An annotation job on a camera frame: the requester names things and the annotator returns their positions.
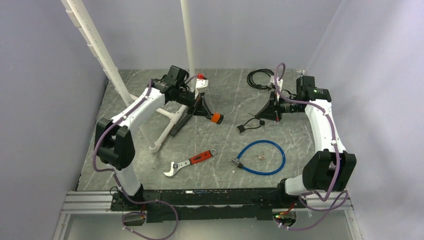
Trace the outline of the orange black padlock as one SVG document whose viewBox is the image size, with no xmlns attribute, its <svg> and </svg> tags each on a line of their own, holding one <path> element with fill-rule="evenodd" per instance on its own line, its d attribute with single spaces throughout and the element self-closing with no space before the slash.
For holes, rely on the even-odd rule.
<svg viewBox="0 0 424 240">
<path fill-rule="evenodd" d="M 206 118 L 210 120 L 212 123 L 220 125 L 224 119 L 224 115 L 220 113 L 211 113 L 211 114 L 208 114 Z"/>
</svg>

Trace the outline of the black cable padlock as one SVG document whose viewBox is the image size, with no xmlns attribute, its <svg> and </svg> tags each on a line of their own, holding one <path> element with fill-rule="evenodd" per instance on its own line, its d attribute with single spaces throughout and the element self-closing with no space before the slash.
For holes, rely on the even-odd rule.
<svg viewBox="0 0 424 240">
<path fill-rule="evenodd" d="M 247 130 L 255 130 L 255 129 L 249 129 L 247 127 L 247 121 L 244 124 L 240 124 L 236 127 L 237 131 L 241 134 Z"/>
</svg>

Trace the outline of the silver lock keys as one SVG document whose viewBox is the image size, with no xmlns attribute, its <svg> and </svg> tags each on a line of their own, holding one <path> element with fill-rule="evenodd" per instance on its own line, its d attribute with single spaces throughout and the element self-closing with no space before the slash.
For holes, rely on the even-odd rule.
<svg viewBox="0 0 424 240">
<path fill-rule="evenodd" d="M 266 157 L 264 156 L 264 152 L 262 151 L 261 154 L 256 154 L 256 158 L 258 158 L 260 161 L 266 160 Z"/>
</svg>

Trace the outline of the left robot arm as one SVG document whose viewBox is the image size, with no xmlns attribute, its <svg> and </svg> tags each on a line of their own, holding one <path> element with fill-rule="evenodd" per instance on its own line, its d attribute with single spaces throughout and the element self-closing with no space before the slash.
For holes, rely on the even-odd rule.
<svg viewBox="0 0 424 240">
<path fill-rule="evenodd" d="M 158 109 L 168 102 L 187 107 L 187 114 L 204 117 L 220 124 L 224 116 L 213 113 L 204 99 L 207 78 L 190 76 L 172 65 L 162 78 L 151 79 L 135 102 L 111 119 L 101 118 L 95 128 L 92 166 L 96 172 L 112 172 L 124 204 L 131 210 L 144 203 L 143 184 L 138 180 L 132 164 L 135 157 L 135 131 Z"/>
</svg>

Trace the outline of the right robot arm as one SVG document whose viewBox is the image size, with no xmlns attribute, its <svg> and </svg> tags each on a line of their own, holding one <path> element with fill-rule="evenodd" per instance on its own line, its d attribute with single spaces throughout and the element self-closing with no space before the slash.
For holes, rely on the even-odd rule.
<svg viewBox="0 0 424 240">
<path fill-rule="evenodd" d="M 315 78 L 305 75 L 296 80 L 294 96 L 285 97 L 276 90 L 276 87 L 283 86 L 283 80 L 272 76 L 269 81 L 269 100 L 255 117 L 279 122 L 283 114 L 305 113 L 315 146 L 315 154 L 302 172 L 283 180 L 284 189 L 275 194 L 276 203 L 287 208 L 295 201 L 296 195 L 325 191 L 323 199 L 327 199 L 331 192 L 343 191 L 357 159 L 353 153 L 348 153 L 339 137 L 329 90 L 316 87 Z"/>
</svg>

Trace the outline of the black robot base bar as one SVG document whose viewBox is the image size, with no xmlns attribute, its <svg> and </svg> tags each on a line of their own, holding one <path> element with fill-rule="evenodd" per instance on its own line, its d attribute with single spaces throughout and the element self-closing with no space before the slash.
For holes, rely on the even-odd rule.
<svg viewBox="0 0 424 240">
<path fill-rule="evenodd" d="M 113 212 L 145 211 L 147 223 L 179 219 L 256 219 L 269 221 L 278 211 L 300 207 L 297 196 L 285 194 L 281 185 L 260 188 L 144 190 L 128 200 L 123 193 L 112 195 Z"/>
</svg>

